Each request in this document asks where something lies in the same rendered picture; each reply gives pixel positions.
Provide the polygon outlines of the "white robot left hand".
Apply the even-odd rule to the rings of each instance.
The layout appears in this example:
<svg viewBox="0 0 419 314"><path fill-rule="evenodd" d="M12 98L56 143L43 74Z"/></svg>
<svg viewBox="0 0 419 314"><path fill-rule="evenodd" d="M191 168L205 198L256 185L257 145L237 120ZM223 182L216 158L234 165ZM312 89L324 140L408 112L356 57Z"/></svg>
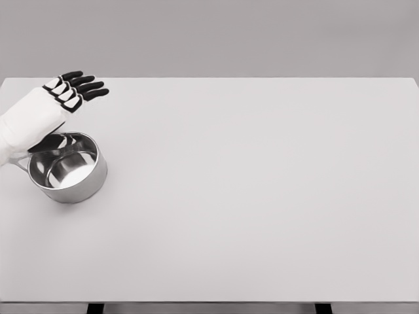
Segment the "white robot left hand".
<svg viewBox="0 0 419 314"><path fill-rule="evenodd" d="M109 89L94 75L72 71L32 89L0 116L0 136L11 152L40 143L83 104L106 96Z"/></svg>

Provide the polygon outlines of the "stainless steel pot with handle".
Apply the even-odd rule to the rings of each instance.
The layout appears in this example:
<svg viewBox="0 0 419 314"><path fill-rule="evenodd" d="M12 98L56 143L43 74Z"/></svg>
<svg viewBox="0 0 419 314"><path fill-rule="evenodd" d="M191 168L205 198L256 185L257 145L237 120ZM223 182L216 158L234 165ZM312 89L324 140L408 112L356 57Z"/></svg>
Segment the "stainless steel pot with handle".
<svg viewBox="0 0 419 314"><path fill-rule="evenodd" d="M58 203L79 203L100 190L107 162L98 144L80 132L51 133L9 163L25 171L32 183Z"/></svg>

